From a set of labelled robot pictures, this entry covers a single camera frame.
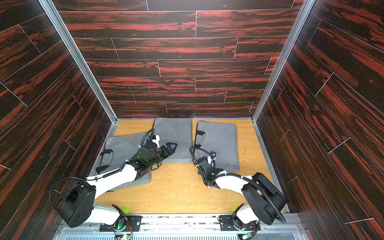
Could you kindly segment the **grey laptop bag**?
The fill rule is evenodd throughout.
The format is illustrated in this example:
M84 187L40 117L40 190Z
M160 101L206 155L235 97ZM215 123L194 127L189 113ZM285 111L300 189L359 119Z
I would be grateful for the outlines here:
M199 121L195 147L204 149L209 153L215 152L216 168L228 172L240 170L236 125Z
M193 145L192 120L189 118L156 118L153 128L160 136L160 145L177 143L174 154L162 161L163 164L185 164L192 162L189 148Z
M142 145L141 141L145 133L109 137L106 139L104 150L112 152L99 155L97 158L97 166L107 166L105 170L100 170L100 175L104 175L114 171L122 166L127 160L135 155ZM118 172L112 176L100 179L98 181L90 181L91 185L96 186L96 197L101 196L108 191L116 191L129 187L144 185L150 182L151 173L148 172L140 178L136 178L137 173L133 168Z

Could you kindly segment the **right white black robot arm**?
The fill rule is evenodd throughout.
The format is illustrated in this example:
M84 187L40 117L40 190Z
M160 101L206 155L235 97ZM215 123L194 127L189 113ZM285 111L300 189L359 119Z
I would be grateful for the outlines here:
M247 201L240 205L232 215L232 224L243 230L249 223L263 222L267 225L277 220L287 221L281 213L287 200L283 193L261 173L241 176L214 167L214 161L207 157L194 160L198 173L207 187L231 190L243 195Z

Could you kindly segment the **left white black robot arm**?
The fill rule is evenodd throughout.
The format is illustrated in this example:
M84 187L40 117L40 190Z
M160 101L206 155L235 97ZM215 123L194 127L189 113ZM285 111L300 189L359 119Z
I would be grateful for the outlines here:
M160 146L146 142L117 169L85 179L70 177L58 200L51 206L70 228L85 223L101 223L111 226L116 232L123 231L128 224L126 213L117 205L98 205L94 200L111 189L140 179L153 170L153 165L160 166L164 159L175 153L177 146L176 143Z

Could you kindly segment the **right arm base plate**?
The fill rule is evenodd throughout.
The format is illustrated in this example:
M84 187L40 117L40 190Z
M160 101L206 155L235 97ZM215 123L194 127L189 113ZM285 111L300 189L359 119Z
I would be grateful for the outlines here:
M218 217L220 228L222 232L228 231L259 231L261 229L259 221L251 221L244 224L238 217L234 215L220 215Z

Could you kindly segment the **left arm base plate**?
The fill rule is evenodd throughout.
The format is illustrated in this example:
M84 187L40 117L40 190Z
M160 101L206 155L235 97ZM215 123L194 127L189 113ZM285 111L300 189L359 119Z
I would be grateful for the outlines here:
M119 217L112 225L101 224L99 231L111 233L138 232L140 230L141 223L142 216L139 215Z

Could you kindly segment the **aluminium front rail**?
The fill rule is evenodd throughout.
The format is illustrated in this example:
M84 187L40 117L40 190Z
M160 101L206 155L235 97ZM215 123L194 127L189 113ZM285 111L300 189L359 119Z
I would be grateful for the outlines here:
M239 231L231 227L230 214L140 214L129 215L132 227L123 232L103 232L102 224L69 228L60 224L55 240L309 240L296 214L285 214L285 224L252 224Z

